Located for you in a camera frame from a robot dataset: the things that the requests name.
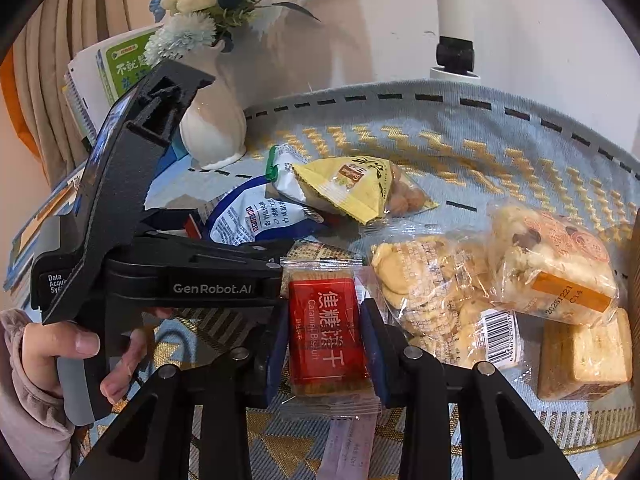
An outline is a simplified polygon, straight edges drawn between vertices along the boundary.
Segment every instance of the pink sleeve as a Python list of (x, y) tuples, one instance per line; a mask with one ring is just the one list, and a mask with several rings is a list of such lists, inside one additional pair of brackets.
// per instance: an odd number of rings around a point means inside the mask
[(21, 310), (0, 312), (0, 431), (31, 480), (67, 480), (75, 427), (63, 401), (39, 390), (22, 369), (29, 322)]

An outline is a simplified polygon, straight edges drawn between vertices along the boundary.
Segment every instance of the plastic bag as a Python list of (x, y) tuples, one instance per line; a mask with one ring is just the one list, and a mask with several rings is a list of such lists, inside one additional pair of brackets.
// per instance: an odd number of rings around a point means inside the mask
[(337, 209), (361, 224), (438, 205), (398, 166), (375, 156), (307, 162), (292, 146), (273, 146), (266, 176), (282, 195), (321, 210)]
[(392, 317), (411, 345), (465, 368), (483, 360), (498, 368), (518, 363), (518, 323), (512, 312), (492, 308), (481, 237), (410, 222), (361, 232)]
[(570, 324), (611, 319), (618, 287), (596, 236), (567, 218), (519, 203), (489, 211), (489, 260), (498, 302)]
[[(282, 298), (289, 297), (289, 280), (291, 277), (290, 267), (295, 267), (292, 262), (314, 262), (318, 260), (357, 260), (362, 264), (362, 260), (357, 258), (356, 254), (350, 251), (333, 247), (331, 245), (320, 242), (312, 242), (309, 240), (297, 240), (293, 247), (287, 253), (287, 266), (282, 271), (282, 287), (280, 296)], [(358, 284), (356, 283), (356, 294), (358, 293)]]
[(380, 410), (358, 329), (361, 259), (301, 262), (289, 271), (289, 383), (284, 418), (351, 418)]
[(595, 400), (631, 380), (633, 351), (626, 311), (607, 324), (545, 321), (538, 374), (542, 400)]
[(324, 219), (300, 204), (269, 198), (257, 176), (215, 199), (203, 238), (239, 245), (275, 238), (303, 238), (324, 227)]
[(289, 372), (297, 396), (370, 390), (358, 330), (361, 260), (280, 261), (290, 270)]

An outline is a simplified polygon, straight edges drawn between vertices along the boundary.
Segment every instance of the barcode label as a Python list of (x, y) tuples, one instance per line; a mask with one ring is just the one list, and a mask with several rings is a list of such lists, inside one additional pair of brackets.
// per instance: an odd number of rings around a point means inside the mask
[(520, 359), (520, 332), (513, 312), (489, 309), (481, 313), (486, 360), (496, 368), (509, 368)]

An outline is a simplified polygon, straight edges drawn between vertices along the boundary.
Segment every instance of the orange label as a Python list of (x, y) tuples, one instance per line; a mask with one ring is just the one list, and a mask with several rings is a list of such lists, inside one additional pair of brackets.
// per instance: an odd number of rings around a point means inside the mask
[(601, 292), (558, 278), (547, 272), (540, 272), (539, 275), (536, 276), (536, 280), (533, 282), (531, 288), (539, 292), (552, 294), (556, 297), (546, 310), (549, 315), (551, 315), (563, 301), (585, 306), (598, 312), (604, 312), (608, 309), (612, 300), (612, 298)]

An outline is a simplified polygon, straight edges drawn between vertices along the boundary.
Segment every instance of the finger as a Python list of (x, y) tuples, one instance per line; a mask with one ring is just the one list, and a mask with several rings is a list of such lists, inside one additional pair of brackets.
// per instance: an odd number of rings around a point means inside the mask
[(153, 306), (151, 308), (146, 308), (145, 310), (149, 314), (159, 317), (160, 319), (169, 319), (174, 313), (172, 308), (163, 308), (160, 306)]
[(22, 368), (37, 388), (61, 397), (55, 357), (84, 359), (99, 350), (100, 338), (73, 323), (29, 323), (22, 336)]
[(111, 404), (120, 402), (129, 389), (133, 372), (146, 355), (146, 336), (139, 328), (131, 333), (129, 348), (116, 367), (100, 384), (100, 391)]

